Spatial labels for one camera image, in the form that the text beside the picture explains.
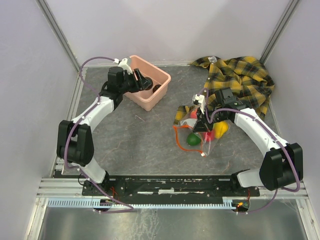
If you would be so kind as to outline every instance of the yellow and black plaid cloth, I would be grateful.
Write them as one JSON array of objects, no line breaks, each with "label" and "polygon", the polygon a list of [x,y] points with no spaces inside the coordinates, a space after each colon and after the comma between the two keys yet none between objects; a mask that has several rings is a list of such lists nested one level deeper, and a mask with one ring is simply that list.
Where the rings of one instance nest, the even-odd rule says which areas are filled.
[{"label": "yellow and black plaid cloth", "polygon": [[[255,109],[257,114],[264,119],[275,83],[269,76],[266,67],[253,56],[242,56],[223,60],[216,58],[212,63],[209,56],[199,58],[191,65],[201,66],[209,70],[209,75],[204,87],[209,89],[208,107],[217,106],[215,91],[231,88],[233,94],[243,103]],[[179,121],[194,107],[179,106],[174,124]]]}]

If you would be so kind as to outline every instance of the wall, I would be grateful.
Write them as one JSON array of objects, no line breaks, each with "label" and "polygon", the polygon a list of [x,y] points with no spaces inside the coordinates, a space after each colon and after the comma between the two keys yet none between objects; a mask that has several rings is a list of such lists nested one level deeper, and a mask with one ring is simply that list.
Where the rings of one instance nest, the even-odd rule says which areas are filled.
[{"label": "wall", "polygon": [[35,0],[0,7],[0,239],[24,237],[76,72]]},{"label": "wall", "polygon": [[139,55],[177,64],[207,55],[259,58],[289,0],[47,2],[79,63]]},{"label": "wall", "polygon": [[283,137],[303,148],[304,183],[320,221],[319,56],[320,1],[299,4],[266,62],[275,90],[271,101]]}]

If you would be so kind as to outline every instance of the concrete floor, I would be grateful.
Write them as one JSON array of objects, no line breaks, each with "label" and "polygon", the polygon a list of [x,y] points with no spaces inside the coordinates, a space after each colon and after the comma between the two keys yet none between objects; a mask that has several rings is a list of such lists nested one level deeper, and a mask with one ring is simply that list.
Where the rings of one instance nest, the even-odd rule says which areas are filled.
[{"label": "concrete floor", "polygon": [[[202,89],[208,71],[196,66],[161,67],[171,75],[164,98],[151,110],[123,97],[122,103],[93,132],[94,157],[110,175],[227,175],[261,166],[263,156],[251,139],[231,125],[207,157],[182,151],[176,144],[173,121],[180,105],[190,105]],[[89,68],[85,80],[100,90],[108,68]],[[95,95],[84,88],[77,114]],[[268,111],[265,122],[276,130]],[[64,174],[77,174],[65,171]]]}]

